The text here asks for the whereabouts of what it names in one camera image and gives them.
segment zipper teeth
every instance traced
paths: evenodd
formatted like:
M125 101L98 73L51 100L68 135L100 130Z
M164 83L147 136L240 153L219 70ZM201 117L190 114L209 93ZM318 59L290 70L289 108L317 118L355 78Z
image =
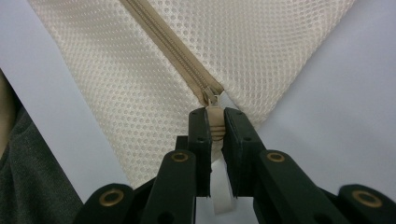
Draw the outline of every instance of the zipper teeth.
M182 50L174 43L172 38L163 30L161 26L151 17L151 15L146 11L146 9L138 2L133 0L127 0L131 7L139 14L142 20L145 21L146 25L150 28L152 32L158 36L166 47L171 51L171 53L177 58L184 69L190 74L190 76L195 80L201 90L208 87L208 83L201 75L201 73L195 68L195 66L190 62L190 60L183 54Z

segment brass screw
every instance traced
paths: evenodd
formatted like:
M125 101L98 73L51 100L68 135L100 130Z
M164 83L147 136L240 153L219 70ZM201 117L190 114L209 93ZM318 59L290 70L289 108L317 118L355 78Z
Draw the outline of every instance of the brass screw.
M352 197L368 207L378 208L382 206L382 201L378 197L365 190L353 190Z
M181 161L186 161L188 159L189 159L189 155L187 155L184 152L177 152L177 153L172 154L172 160L173 161L181 162Z
M107 196L112 195L112 194L114 194L116 196L116 198L111 199L111 200L106 198ZM100 196L99 203L104 207L113 206L113 205L119 203L120 201L122 201L123 196L124 196L124 194L120 189L110 189Z
M285 160L285 157L277 152L270 152L267 154L267 159L274 162L282 162Z

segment gray fabric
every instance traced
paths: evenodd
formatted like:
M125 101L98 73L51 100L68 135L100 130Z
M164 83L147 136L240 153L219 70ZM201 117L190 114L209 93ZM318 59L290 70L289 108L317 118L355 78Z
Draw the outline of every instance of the gray fabric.
M0 223L72 223L81 206L22 108L0 160Z

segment beige zipper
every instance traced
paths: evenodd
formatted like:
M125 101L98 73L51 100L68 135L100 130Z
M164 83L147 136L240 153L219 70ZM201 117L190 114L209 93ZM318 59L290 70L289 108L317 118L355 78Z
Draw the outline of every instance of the beige zipper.
M121 0L132 16L187 82L202 105L217 102L223 87L206 71L146 0Z

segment white mesh fabric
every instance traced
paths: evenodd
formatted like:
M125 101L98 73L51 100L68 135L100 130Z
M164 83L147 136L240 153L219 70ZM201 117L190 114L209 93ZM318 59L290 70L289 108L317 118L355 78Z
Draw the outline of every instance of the white mesh fabric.
M154 177L200 106L117 1L31 1L134 187Z
M263 121L353 0L149 0L253 123ZM134 187L199 107L117 0L29 0Z
M353 0L148 0L255 125Z

